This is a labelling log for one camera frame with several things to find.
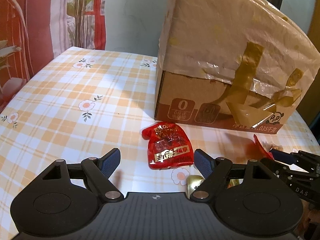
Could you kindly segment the red square snack packet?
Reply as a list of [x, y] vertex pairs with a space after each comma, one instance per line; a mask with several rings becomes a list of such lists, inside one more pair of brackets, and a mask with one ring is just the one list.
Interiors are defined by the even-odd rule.
[[259, 151], [259, 153], [264, 157], [264, 158], [267, 158], [267, 159], [270, 159], [270, 160], [274, 160], [274, 157], [272, 155], [271, 152], [267, 152], [267, 150], [265, 150], [265, 148], [262, 146], [262, 144], [260, 143], [258, 137], [253, 134], [253, 141]]

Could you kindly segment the checkered floral tablecloth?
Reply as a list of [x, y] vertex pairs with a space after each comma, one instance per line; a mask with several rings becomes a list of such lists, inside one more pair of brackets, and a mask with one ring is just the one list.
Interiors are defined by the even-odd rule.
[[13, 198], [55, 159], [79, 163], [121, 151], [111, 180], [123, 192], [184, 191], [193, 166], [152, 170], [142, 129], [155, 112], [156, 58], [67, 49], [1, 113], [1, 239], [17, 233]]

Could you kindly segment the cardboard box with plastic liner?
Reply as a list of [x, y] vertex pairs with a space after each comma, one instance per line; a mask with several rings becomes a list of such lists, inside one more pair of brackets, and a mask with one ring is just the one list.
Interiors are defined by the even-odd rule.
[[276, 134], [318, 71], [316, 47], [266, 0], [168, 0], [155, 119]]

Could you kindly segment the gold foil snack packet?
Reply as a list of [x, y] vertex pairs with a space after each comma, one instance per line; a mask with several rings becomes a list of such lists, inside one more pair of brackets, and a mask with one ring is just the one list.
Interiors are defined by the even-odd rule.
[[204, 178], [199, 175], [190, 175], [187, 178], [187, 196], [190, 195], [203, 183]]

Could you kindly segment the printed room backdrop curtain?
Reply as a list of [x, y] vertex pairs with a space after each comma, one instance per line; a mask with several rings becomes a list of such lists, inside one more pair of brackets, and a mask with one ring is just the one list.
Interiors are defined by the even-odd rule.
[[1, 0], [1, 107], [68, 48], [105, 46], [105, 0]]

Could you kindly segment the red candy packet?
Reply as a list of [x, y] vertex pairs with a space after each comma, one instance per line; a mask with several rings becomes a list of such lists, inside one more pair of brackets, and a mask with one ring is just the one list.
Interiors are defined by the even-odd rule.
[[190, 166], [194, 151], [185, 131], [172, 122], [158, 122], [142, 130], [148, 141], [148, 165], [153, 170]]

